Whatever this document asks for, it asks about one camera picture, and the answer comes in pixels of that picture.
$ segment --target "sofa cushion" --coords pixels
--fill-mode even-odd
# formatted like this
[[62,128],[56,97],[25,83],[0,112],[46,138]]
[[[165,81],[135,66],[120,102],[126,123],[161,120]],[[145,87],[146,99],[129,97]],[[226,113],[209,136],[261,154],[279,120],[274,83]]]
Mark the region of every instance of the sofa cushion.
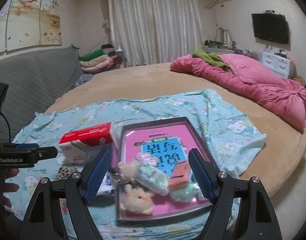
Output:
[[[0,60],[0,81],[10,84],[2,112],[11,127],[12,139],[65,94],[83,74],[78,48],[32,51]],[[0,116],[0,142],[8,142],[8,128]]]

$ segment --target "tan bed sheet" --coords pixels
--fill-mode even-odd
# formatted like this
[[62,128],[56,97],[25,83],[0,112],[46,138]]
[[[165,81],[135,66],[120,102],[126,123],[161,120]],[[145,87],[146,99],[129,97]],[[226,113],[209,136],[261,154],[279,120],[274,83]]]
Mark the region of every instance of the tan bed sheet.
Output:
[[46,112],[119,98],[148,99],[209,88],[216,90],[225,101],[247,114],[258,130],[269,136],[266,145],[241,178],[258,176],[269,196],[272,196],[293,173],[306,151],[306,125],[301,134],[249,99],[203,78],[171,72],[170,63],[97,74],[86,84],[58,98]]

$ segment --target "human hand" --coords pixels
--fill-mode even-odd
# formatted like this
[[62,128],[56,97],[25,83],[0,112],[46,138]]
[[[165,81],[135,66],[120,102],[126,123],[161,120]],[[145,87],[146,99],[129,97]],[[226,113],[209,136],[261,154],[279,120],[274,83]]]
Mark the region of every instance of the human hand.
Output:
[[[6,175],[6,178],[12,178],[12,177],[15,177],[17,174],[19,174],[19,169],[9,169],[7,171],[7,175]],[[19,185],[15,184],[15,183],[5,183],[4,184],[4,192],[16,192],[18,191],[20,188]],[[10,200],[6,197],[3,197],[4,199],[4,205],[11,208],[12,207],[12,204],[10,202]]]

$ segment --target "wall-mounted tv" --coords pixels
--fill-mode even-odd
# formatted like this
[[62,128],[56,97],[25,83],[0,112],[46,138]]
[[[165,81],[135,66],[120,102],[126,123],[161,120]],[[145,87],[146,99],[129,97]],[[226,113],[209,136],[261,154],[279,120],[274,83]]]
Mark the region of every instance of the wall-mounted tv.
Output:
[[284,15],[252,14],[254,37],[282,44],[289,43],[289,27]]

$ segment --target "plush keychain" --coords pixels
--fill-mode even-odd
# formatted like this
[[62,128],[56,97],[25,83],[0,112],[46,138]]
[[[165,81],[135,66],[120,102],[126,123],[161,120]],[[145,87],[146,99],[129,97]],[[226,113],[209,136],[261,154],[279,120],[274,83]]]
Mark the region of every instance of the plush keychain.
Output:
[[153,191],[144,191],[142,188],[133,188],[131,184],[125,185],[125,196],[120,208],[136,214],[149,215],[153,212]]
[[122,180],[134,182],[134,177],[136,175],[136,167],[140,162],[138,160],[133,160],[130,163],[119,162],[117,167],[119,168],[119,174]]

